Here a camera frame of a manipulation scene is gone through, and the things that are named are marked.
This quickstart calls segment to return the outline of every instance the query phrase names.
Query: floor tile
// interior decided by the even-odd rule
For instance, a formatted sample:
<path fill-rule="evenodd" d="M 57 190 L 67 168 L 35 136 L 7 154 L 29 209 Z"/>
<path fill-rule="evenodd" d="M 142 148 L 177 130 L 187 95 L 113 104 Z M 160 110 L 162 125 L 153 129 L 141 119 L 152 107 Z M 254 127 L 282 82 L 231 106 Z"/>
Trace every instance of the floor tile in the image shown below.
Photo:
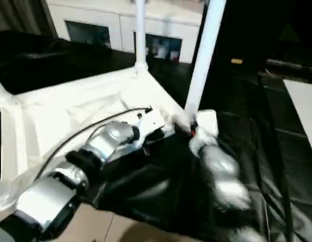
<path fill-rule="evenodd" d="M 150 225 L 115 215 L 105 242 L 196 242 L 196 240 L 166 233 Z"/>
<path fill-rule="evenodd" d="M 113 213 L 81 205 L 65 232 L 55 242 L 104 242 Z"/>

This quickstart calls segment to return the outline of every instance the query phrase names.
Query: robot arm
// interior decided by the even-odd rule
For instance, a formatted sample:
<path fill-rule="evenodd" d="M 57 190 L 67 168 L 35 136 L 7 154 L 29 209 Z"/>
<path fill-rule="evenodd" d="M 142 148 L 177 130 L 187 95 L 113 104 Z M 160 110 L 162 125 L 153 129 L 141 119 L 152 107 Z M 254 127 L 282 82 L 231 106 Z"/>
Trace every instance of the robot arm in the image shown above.
<path fill-rule="evenodd" d="M 108 123 L 98 135 L 78 151 L 69 152 L 65 161 L 36 180 L 19 197 L 14 214 L 0 222 L 0 241 L 28 242 L 59 237 L 77 211 L 80 196 L 95 183 L 116 150 L 127 144 L 139 148 L 149 134 L 163 126 L 164 120 L 156 111 L 145 114 L 137 127 L 123 122 Z"/>

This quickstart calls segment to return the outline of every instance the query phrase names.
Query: black cable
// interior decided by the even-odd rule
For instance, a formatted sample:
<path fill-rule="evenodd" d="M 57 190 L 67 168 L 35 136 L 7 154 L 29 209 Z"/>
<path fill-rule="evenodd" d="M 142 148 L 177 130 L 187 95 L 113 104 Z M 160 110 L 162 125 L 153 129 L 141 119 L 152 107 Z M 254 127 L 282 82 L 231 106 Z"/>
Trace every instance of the black cable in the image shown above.
<path fill-rule="evenodd" d="M 148 110 L 148 109 L 150 109 L 150 107 L 132 108 L 132 109 L 129 109 L 129 110 L 126 110 L 126 111 L 117 113 L 117 114 L 115 114 L 115 115 L 112 115 L 112 116 L 110 116 L 110 117 L 107 117 L 107 118 L 105 118 L 105 119 L 99 120 L 99 121 L 97 121 L 97 122 L 95 122 L 95 123 L 93 123 L 93 124 L 90 124 L 90 125 L 86 126 L 86 127 L 83 128 L 83 129 L 77 131 L 75 134 L 73 134 L 72 136 L 70 136 L 67 140 L 65 140 L 63 143 L 61 143 L 61 145 L 58 146 L 58 147 L 54 150 L 54 152 L 48 157 L 48 159 L 45 161 L 45 163 L 44 163 L 43 166 L 41 167 L 41 169 L 40 169 L 39 173 L 37 174 L 35 180 L 37 180 L 37 179 L 39 179 L 39 178 L 41 177 L 41 175 L 43 174 L 44 170 L 47 168 L 47 166 L 49 165 L 49 163 L 53 160 L 54 156 L 55 156 L 68 142 L 70 142 L 72 139 L 74 139 L 74 138 L 75 138 L 76 136 L 78 136 L 79 134 L 81 134 L 81 133 L 83 133 L 84 131 L 86 131 L 86 130 L 92 128 L 92 127 L 95 126 L 95 125 L 98 125 L 98 124 L 100 124 L 100 123 L 103 123 L 103 122 L 105 122 L 105 121 L 107 121 L 107 120 L 109 120 L 109 119 L 112 119 L 112 118 L 114 118 L 114 117 L 120 116 L 120 115 L 125 114 L 125 113 L 127 113 L 127 112 L 138 111 L 138 110 Z"/>

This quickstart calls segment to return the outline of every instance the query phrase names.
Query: curtain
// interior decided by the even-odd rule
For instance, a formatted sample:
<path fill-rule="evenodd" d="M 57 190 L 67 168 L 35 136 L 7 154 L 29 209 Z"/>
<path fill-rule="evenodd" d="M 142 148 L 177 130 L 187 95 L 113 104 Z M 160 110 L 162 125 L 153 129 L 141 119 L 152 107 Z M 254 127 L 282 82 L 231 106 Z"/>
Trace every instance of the curtain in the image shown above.
<path fill-rule="evenodd" d="M 0 0 L 0 31 L 56 37 L 45 0 Z"/>

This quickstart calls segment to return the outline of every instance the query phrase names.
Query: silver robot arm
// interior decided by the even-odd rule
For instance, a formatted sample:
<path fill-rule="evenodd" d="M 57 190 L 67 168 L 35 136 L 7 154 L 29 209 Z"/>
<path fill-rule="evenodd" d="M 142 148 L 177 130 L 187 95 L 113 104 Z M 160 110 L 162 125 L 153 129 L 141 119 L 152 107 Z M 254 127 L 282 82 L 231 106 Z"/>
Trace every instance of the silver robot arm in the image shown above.
<path fill-rule="evenodd" d="M 202 160 L 211 174 L 212 192 L 216 208 L 224 214 L 229 210 L 252 209 L 252 202 L 246 186 L 239 180 L 240 167 L 237 161 L 225 153 L 214 136 L 198 126 L 190 140 L 190 150 Z M 226 230 L 230 241 L 266 242 L 265 238 L 250 226 Z"/>
<path fill-rule="evenodd" d="M 141 146 L 147 135 L 164 126 L 151 111 L 138 126 L 110 122 L 49 174 L 36 180 L 18 199 L 15 213 L 0 222 L 0 241 L 45 241 L 59 237 L 80 205 L 80 195 L 93 184 L 115 151 L 125 144 Z"/>

